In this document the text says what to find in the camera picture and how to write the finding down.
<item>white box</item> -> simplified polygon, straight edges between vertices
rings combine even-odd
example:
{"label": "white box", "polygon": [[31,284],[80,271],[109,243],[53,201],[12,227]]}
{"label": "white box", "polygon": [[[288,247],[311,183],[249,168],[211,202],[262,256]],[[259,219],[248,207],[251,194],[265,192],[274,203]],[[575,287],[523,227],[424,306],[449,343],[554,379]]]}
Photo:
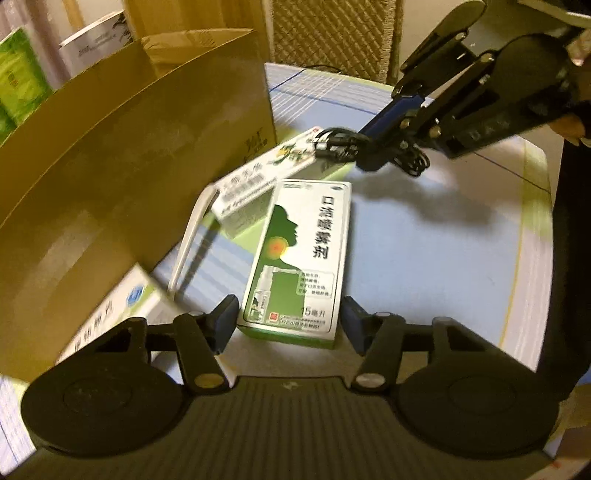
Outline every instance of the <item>white box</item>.
{"label": "white box", "polygon": [[278,180],[322,179],[342,166],[316,160],[312,140],[322,130],[311,128],[216,182],[212,212],[230,237],[265,216]]}
{"label": "white box", "polygon": [[60,43],[60,55],[73,77],[131,43],[123,10],[111,12]]}
{"label": "white box", "polygon": [[130,317],[143,317],[149,325],[172,323],[182,314],[165,292],[139,266],[128,271],[119,284],[84,322],[61,353],[57,363]]}
{"label": "white box", "polygon": [[349,229],[351,185],[280,180],[238,325],[259,338],[331,347]]}

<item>woven chair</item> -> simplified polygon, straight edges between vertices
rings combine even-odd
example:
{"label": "woven chair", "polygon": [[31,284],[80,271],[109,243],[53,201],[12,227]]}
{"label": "woven chair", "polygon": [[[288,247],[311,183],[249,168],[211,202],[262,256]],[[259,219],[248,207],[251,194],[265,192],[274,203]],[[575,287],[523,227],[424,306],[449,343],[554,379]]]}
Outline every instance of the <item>woven chair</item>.
{"label": "woven chair", "polygon": [[398,74],[401,0],[263,0],[271,58],[328,65],[393,85]]}

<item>black sleeve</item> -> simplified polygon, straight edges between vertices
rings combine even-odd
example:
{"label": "black sleeve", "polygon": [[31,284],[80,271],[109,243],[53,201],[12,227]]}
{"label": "black sleeve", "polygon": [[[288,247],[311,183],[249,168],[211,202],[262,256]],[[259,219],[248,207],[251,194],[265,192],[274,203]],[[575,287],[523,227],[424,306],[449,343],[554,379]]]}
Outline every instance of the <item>black sleeve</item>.
{"label": "black sleeve", "polygon": [[591,138],[591,102],[581,102],[573,108],[573,113],[583,122],[585,138]]}
{"label": "black sleeve", "polygon": [[538,373],[561,399],[569,396],[591,364],[589,179],[589,149],[564,142],[552,215],[554,267],[550,310],[538,364]]}

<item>brown cardboard box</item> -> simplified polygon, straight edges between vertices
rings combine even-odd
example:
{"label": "brown cardboard box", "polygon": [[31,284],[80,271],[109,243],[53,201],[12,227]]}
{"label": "brown cardboard box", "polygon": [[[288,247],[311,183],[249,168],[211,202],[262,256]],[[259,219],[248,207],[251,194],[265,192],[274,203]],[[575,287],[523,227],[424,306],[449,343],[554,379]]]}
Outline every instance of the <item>brown cardboard box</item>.
{"label": "brown cardboard box", "polygon": [[135,262],[152,269],[180,239],[206,184],[276,144],[253,31],[144,44],[68,82],[0,148],[2,374],[51,367]]}
{"label": "brown cardboard box", "polygon": [[261,0],[124,0],[136,38],[198,28],[253,28],[264,61],[271,59]]}

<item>green box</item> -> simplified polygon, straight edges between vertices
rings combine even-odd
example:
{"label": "green box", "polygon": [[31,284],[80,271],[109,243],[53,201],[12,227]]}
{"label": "green box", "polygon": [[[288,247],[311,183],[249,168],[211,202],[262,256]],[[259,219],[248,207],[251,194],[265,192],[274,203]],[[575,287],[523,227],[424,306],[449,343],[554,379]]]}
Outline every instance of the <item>green box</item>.
{"label": "green box", "polygon": [[6,110],[0,104],[0,145],[4,142],[8,135],[16,128],[17,126],[10,118],[10,115],[6,113]]}
{"label": "green box", "polygon": [[347,182],[278,182],[238,319],[244,333],[333,346],[350,200]]}
{"label": "green box", "polygon": [[16,29],[0,42],[0,102],[20,125],[51,92],[27,34]]}

